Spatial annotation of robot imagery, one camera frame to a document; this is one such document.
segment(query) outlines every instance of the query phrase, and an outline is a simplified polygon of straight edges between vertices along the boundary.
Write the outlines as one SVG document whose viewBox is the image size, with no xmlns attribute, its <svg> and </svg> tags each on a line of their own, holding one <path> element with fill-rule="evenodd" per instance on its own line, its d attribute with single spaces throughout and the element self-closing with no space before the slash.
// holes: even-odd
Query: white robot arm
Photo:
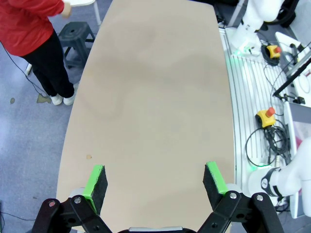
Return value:
<svg viewBox="0 0 311 233">
<path fill-rule="evenodd" d="M 290 196 L 302 192 L 305 215 L 311 217 L 311 137 L 300 144 L 294 159 L 284 167 L 254 171 L 248 180 L 250 193 L 265 191 L 270 196 Z"/>
<path fill-rule="evenodd" d="M 245 15 L 238 29 L 232 37 L 231 44 L 239 49 L 252 40 L 255 31 L 259 30 L 263 22 L 276 19 L 284 0 L 248 0 Z"/>
</svg>

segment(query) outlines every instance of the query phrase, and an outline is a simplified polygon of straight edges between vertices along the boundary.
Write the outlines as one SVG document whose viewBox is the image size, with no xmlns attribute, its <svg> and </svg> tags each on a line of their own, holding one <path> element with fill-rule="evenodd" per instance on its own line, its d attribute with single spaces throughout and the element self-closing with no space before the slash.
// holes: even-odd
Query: black metal rod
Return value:
<svg viewBox="0 0 311 233">
<path fill-rule="evenodd" d="M 273 96 L 280 97 L 280 93 L 289 86 L 311 63 L 311 57 L 303 64 L 278 90 L 273 93 Z"/>
</svg>

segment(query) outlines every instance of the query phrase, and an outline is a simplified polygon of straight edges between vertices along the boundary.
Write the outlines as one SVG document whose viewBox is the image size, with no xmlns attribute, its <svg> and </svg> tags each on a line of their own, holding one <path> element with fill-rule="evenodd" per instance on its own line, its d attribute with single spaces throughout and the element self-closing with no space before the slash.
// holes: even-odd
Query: white wall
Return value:
<svg viewBox="0 0 311 233">
<path fill-rule="evenodd" d="M 291 29 L 297 39 L 307 45 L 311 41 L 311 0 L 300 0 L 295 12 Z"/>
</svg>

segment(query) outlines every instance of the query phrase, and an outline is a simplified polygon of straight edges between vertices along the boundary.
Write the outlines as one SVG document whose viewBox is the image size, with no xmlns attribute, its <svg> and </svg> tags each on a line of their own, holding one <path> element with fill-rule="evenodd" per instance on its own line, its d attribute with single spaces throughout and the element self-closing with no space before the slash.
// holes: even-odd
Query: floor stain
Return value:
<svg viewBox="0 0 311 233">
<path fill-rule="evenodd" d="M 37 103 L 45 103 L 45 102 L 51 103 L 52 100 L 50 97 L 44 97 L 43 95 L 39 94 L 37 98 Z"/>
</svg>

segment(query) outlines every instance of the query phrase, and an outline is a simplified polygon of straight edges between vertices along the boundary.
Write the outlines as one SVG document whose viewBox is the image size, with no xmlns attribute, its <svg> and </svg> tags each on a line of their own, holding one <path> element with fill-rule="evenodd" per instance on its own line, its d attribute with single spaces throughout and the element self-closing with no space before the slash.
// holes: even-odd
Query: red sleeve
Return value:
<svg viewBox="0 0 311 233">
<path fill-rule="evenodd" d="M 9 3 L 40 16 L 55 16 L 64 10 L 62 0 L 9 0 Z"/>
</svg>

